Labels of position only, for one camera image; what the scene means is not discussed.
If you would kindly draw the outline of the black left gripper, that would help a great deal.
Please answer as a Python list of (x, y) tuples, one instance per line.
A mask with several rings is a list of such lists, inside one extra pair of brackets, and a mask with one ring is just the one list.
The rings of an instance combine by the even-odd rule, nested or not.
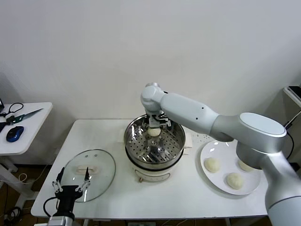
[(82, 191), (88, 189), (90, 186), (89, 168), (87, 167), (84, 182), (80, 186), (61, 186), (61, 180), (64, 173), (64, 167), (61, 169), (56, 177), (56, 180), (52, 182), (52, 186), (56, 193), (56, 198), (59, 200), (59, 205), (55, 216), (74, 216), (73, 208), (75, 201), (82, 197)]

